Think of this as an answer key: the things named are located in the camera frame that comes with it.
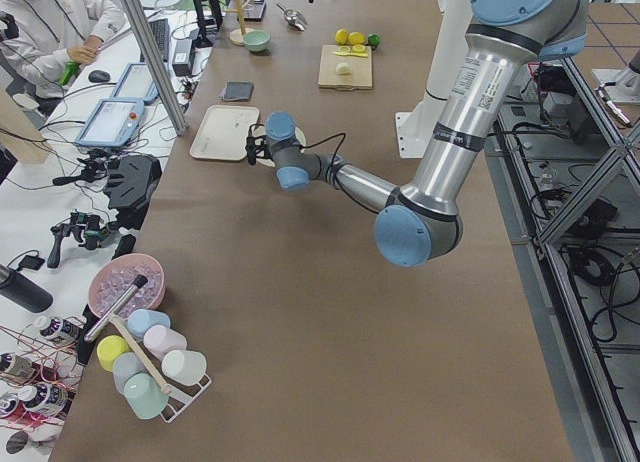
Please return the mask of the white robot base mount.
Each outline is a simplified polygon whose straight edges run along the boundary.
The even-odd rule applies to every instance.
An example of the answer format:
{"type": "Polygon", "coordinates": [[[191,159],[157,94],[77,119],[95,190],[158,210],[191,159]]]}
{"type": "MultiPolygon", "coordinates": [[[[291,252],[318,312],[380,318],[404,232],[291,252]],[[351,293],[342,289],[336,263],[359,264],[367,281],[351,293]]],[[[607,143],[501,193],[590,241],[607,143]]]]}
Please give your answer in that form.
{"type": "Polygon", "coordinates": [[[472,17],[470,0],[446,0],[423,99],[411,112],[397,112],[399,155],[420,159],[443,112],[467,54],[465,33],[472,17]]]}

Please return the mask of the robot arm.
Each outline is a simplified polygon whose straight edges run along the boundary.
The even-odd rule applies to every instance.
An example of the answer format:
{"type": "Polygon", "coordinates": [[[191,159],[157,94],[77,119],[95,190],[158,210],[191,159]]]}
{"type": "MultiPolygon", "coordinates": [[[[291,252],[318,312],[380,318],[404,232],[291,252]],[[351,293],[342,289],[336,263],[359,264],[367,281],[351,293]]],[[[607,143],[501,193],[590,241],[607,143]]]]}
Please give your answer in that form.
{"type": "Polygon", "coordinates": [[[456,197],[517,72],[534,61],[571,57],[586,39],[589,0],[468,0],[467,54],[411,182],[395,186],[301,145],[286,112],[271,114],[262,142],[246,139],[250,164],[270,159],[284,190],[323,180],[377,209],[374,235],[389,262],[414,267],[452,251],[463,224],[456,197]]]}

